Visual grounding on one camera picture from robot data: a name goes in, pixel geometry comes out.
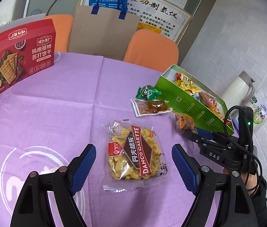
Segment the right hand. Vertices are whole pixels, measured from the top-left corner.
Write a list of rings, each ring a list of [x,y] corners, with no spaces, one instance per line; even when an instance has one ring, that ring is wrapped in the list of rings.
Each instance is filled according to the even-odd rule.
[[[243,180],[245,187],[248,191],[248,194],[251,195],[257,190],[257,176],[248,174],[248,173],[241,173],[241,179]]]

